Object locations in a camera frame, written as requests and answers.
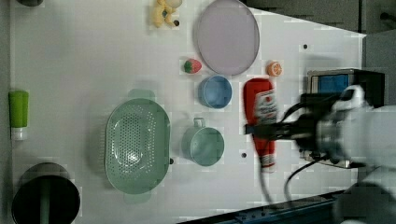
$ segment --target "green bottle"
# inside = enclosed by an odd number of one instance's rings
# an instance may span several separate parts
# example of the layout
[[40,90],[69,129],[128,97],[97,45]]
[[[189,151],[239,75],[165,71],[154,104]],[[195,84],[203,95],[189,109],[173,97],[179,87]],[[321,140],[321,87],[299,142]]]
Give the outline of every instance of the green bottle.
[[8,97],[11,139],[25,140],[27,139],[29,93],[27,91],[11,91]]

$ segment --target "bottle label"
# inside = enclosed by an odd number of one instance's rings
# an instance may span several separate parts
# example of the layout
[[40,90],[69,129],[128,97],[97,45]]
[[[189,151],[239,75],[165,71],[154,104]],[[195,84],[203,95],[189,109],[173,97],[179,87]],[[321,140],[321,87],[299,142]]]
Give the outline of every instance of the bottle label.
[[277,107],[274,90],[256,94],[254,116],[260,124],[276,123]]

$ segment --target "mug handle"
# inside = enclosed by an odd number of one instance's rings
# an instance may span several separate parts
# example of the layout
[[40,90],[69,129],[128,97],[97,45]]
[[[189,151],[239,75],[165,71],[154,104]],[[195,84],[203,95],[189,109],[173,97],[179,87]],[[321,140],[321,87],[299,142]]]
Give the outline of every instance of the mug handle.
[[205,119],[204,118],[195,118],[194,119],[194,126],[197,127],[197,128],[199,128],[199,127],[204,128],[205,127]]

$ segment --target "small orange object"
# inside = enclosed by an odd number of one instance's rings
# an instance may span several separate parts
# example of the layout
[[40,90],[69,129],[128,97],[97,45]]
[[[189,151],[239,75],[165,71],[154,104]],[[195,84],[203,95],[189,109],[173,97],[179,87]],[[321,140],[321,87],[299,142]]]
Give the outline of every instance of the small orange object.
[[279,62],[271,62],[267,65],[266,70],[271,77],[278,77],[282,74],[282,66]]

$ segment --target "bottle cap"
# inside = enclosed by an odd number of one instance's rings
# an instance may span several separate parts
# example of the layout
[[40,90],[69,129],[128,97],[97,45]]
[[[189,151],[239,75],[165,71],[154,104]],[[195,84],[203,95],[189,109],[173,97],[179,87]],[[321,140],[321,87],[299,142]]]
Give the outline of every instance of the bottle cap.
[[11,128],[11,139],[22,141],[27,139],[27,128]]

